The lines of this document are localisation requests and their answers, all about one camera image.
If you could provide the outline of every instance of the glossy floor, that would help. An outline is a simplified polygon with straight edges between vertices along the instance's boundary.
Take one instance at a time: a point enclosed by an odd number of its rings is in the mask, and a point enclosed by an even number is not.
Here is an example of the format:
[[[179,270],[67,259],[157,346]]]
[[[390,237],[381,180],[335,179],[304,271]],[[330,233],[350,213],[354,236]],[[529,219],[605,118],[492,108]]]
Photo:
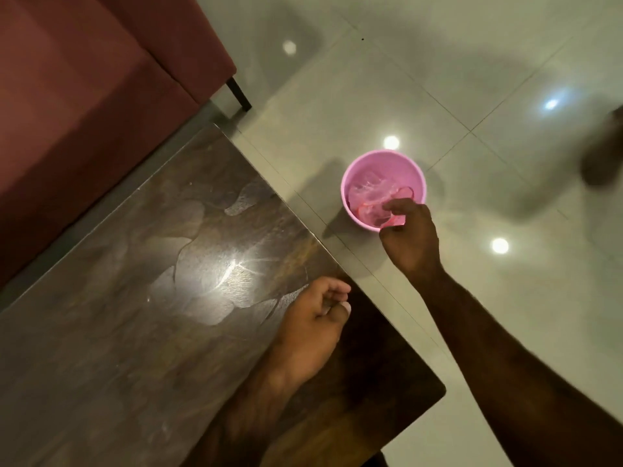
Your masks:
[[[391,466],[508,460],[416,292],[341,211],[347,164],[384,142],[426,170],[448,270],[623,419],[623,191],[577,173],[623,103],[623,0],[199,2],[254,105],[234,142],[448,387]]]

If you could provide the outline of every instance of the bowl rim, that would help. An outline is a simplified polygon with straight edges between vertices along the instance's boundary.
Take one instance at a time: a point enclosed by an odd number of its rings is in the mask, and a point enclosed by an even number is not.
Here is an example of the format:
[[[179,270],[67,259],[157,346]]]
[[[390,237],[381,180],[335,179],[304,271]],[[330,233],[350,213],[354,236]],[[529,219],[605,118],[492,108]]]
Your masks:
[[[348,215],[353,219],[353,221],[355,223],[357,223],[359,226],[361,226],[364,229],[367,229],[369,231],[374,231],[376,233],[381,231],[381,228],[377,228],[375,226],[370,226],[367,225],[365,223],[362,223],[354,214],[352,211],[350,211],[350,208],[348,207],[348,203],[347,203],[347,198],[346,198],[346,181],[347,181],[347,176],[351,173],[351,171],[353,170],[354,166],[361,162],[363,160],[363,158],[368,157],[368,156],[374,156],[376,154],[379,153],[389,153],[389,154],[393,154],[394,156],[400,156],[402,159],[406,159],[408,162],[411,163],[411,165],[413,165],[413,168],[416,171],[416,174],[419,176],[421,182],[422,182],[422,200],[420,201],[420,203],[426,203],[426,179],[424,177],[424,172],[422,172],[422,169],[420,169],[419,165],[416,164],[416,162],[411,159],[409,156],[406,156],[405,154],[398,152],[397,150],[393,150],[393,149],[374,149],[374,150],[370,150],[368,152],[366,152],[365,154],[362,154],[361,156],[357,157],[356,159],[354,159],[353,162],[351,162],[350,165],[348,165],[346,171],[344,172],[344,175],[342,175],[342,181],[340,183],[340,194],[342,196],[342,205],[344,206],[344,209],[347,211]]]

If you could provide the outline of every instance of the black metal leg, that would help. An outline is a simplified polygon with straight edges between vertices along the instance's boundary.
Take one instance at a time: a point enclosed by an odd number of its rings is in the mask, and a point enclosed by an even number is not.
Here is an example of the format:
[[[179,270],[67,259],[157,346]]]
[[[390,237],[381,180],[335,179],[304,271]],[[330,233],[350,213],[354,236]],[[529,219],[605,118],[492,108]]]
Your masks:
[[[251,109],[251,103],[249,103],[249,101],[247,100],[247,97],[244,95],[244,93],[240,89],[240,86],[238,86],[238,84],[236,83],[236,80],[234,80],[234,77],[231,77],[229,80],[227,80],[226,83],[227,83],[227,86],[229,86],[229,89],[232,91],[232,93],[236,97],[236,99],[238,100],[238,103],[240,103],[242,110],[248,111],[249,109]]]

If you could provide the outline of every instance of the pink plastic cup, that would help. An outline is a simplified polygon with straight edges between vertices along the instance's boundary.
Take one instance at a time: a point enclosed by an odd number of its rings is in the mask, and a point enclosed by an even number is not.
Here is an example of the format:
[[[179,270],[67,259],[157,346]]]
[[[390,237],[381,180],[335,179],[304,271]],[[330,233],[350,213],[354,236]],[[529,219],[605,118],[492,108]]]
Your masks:
[[[342,177],[340,186],[342,194],[342,204],[347,210],[348,215],[355,223],[369,231],[379,232],[381,228],[362,223],[348,206],[347,192],[351,181],[365,170],[372,170],[378,175],[395,180],[402,187],[410,187],[414,192],[414,201],[424,203],[426,200],[426,180],[422,170],[409,157],[403,156],[400,152],[390,149],[371,150],[358,157],[350,164]],[[404,216],[396,217],[395,225],[404,224]]]

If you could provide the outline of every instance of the wooden table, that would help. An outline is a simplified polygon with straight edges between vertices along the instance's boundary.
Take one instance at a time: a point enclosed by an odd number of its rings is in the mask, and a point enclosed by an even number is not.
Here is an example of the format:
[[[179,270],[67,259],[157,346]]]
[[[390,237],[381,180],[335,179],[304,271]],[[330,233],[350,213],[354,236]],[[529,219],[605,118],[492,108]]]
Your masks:
[[[0,314],[0,464],[175,466],[317,276],[343,271],[205,129]],[[358,467],[444,394],[354,286],[264,466]]]

